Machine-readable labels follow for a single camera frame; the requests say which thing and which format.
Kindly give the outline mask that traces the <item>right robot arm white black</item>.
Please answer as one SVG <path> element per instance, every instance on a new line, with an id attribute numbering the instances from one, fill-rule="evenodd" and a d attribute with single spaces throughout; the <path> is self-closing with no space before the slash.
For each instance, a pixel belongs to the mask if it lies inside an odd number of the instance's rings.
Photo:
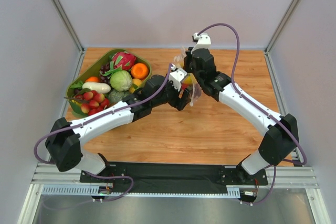
<path id="1" fill-rule="evenodd" d="M 208 49 L 189 47 L 183 68 L 192 73 L 201 91 L 230 107 L 250 122 L 262 136 L 260 146 L 237 165 L 237 176 L 242 182 L 269 166 L 277 166 L 297 147 L 296 118 L 268 109 L 244 92 L 231 77 L 217 70 Z"/>

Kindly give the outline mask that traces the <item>clear zip top bag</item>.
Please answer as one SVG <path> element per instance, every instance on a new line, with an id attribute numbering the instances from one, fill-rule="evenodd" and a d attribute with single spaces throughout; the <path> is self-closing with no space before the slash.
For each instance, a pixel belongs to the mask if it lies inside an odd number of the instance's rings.
<path id="1" fill-rule="evenodd" d="M 184 60 L 186 59 L 186 50 L 184 47 L 180 48 L 180 54 L 175 56 L 173 58 L 173 64 L 177 67 L 177 68 L 182 68 L 184 69 Z M 199 97 L 202 94 L 202 90 L 200 85 L 198 84 L 198 82 L 196 82 L 195 84 L 192 84 L 190 86 L 192 88 L 192 95 L 191 95 L 191 102 L 189 103 L 189 106 L 193 106 L 196 101 L 199 99 Z"/>

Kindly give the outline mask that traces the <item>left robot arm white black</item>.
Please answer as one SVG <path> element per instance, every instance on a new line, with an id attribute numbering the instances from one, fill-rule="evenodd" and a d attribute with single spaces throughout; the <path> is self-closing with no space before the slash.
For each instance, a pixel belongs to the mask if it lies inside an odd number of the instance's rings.
<path id="1" fill-rule="evenodd" d="M 154 107 L 167 103 L 181 111 L 190 103 L 192 93 L 192 86 L 155 75 L 144 87 L 108 109 L 71 122 L 58 119 L 45 147 L 60 172 L 75 168 L 98 175 L 109 163 L 102 154 L 86 151 L 83 145 L 109 130 L 150 115 Z"/>

